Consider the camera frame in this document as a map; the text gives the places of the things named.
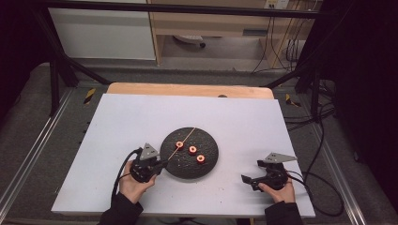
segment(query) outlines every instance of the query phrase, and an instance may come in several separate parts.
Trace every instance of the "white table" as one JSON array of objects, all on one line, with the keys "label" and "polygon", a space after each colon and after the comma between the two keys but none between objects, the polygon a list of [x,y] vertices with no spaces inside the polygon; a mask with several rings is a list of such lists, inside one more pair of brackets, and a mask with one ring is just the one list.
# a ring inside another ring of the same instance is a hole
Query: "white table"
[{"label": "white table", "polygon": [[[140,203],[142,216],[256,218],[272,199],[242,183],[264,176],[256,166],[270,152],[294,156],[277,100],[105,94],[59,191],[52,211],[98,215],[110,207],[118,170],[129,152],[150,143],[161,148],[178,128],[197,127],[219,146],[219,160],[205,177],[182,180],[166,170]],[[286,162],[300,173],[296,161]],[[294,181],[303,217],[314,217],[304,187]]]}]

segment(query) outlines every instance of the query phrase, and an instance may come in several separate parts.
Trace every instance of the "white cabinet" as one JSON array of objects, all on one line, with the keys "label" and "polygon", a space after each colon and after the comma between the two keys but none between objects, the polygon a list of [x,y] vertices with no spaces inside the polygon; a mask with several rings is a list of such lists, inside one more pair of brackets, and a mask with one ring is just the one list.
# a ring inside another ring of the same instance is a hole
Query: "white cabinet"
[{"label": "white cabinet", "polygon": [[[146,0],[101,1],[146,3]],[[49,10],[69,57],[155,60],[147,12]]]}]

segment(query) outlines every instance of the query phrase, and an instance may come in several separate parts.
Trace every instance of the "gray carpet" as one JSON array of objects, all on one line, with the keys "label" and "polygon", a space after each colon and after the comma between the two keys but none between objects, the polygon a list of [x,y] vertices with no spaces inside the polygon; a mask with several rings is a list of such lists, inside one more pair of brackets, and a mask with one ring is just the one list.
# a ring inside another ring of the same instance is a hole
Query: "gray carpet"
[{"label": "gray carpet", "polygon": [[[249,75],[243,72],[215,71],[184,71],[184,70],[148,70],[148,69],[97,69],[100,75],[118,82],[135,83],[195,83],[195,84],[240,84],[258,86],[273,81],[280,74]],[[80,78],[90,82],[85,76]],[[302,107],[286,105],[284,95],[295,95],[293,85],[295,79],[274,90],[275,97],[280,101],[284,116],[304,116]],[[45,124],[50,111],[48,69],[38,67],[22,93],[22,99],[8,114],[0,130],[0,165],[2,179],[0,190],[3,193],[23,162],[30,147]],[[56,198],[55,191],[62,186],[71,162],[79,149],[79,142],[84,138],[84,130],[96,110],[100,96],[106,91],[106,86],[97,88],[90,104],[83,101],[89,87],[76,88],[68,107],[56,126],[52,137],[47,142],[38,162],[26,180],[23,189],[8,212],[8,218],[32,218],[64,221],[96,221],[98,217],[65,217],[51,212]],[[338,119],[330,117],[325,120],[325,133],[338,159],[344,175],[354,192],[363,215],[368,224],[398,224],[397,214],[380,190],[368,167],[353,160],[352,148],[345,138]],[[298,164],[303,171],[308,168],[318,141],[314,130],[302,127],[290,132],[290,138],[298,156]],[[332,183],[329,169],[320,155],[312,171]],[[314,193],[314,203],[328,212],[338,210],[339,201],[336,195],[313,178],[309,185]],[[316,212],[315,218],[306,218],[308,224],[350,224],[346,213],[339,217],[327,217]],[[263,219],[257,219],[256,224],[264,224]]]}]

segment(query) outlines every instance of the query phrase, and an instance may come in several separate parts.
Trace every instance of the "red ring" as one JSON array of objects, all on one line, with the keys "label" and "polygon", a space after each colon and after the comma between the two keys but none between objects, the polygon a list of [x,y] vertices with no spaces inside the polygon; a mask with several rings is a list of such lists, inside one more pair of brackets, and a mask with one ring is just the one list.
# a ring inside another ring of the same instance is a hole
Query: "red ring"
[{"label": "red ring", "polygon": [[199,164],[205,163],[205,156],[199,155],[199,156],[196,158],[196,161],[198,161]]},{"label": "red ring", "polygon": [[178,148],[178,150],[182,150],[182,148],[184,147],[184,143],[183,142],[176,142],[176,147]]},{"label": "red ring", "polygon": [[191,156],[194,156],[196,154],[196,147],[195,146],[191,146],[189,152],[190,152]]}]

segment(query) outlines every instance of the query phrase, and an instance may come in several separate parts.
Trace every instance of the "black circular board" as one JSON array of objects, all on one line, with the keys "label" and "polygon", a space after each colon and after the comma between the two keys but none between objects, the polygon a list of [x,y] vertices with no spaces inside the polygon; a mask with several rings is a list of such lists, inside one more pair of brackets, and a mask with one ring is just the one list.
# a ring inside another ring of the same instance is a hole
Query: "black circular board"
[{"label": "black circular board", "polygon": [[[191,133],[193,127],[184,127],[173,131],[161,144],[161,160],[168,159],[176,150],[176,142],[183,142]],[[195,146],[196,155],[189,154],[189,148]],[[196,157],[205,156],[205,163],[199,164]],[[219,148],[216,141],[204,130],[196,128],[184,142],[182,149],[178,149],[170,158],[166,170],[182,179],[195,179],[208,174],[216,165],[219,158]]]}]

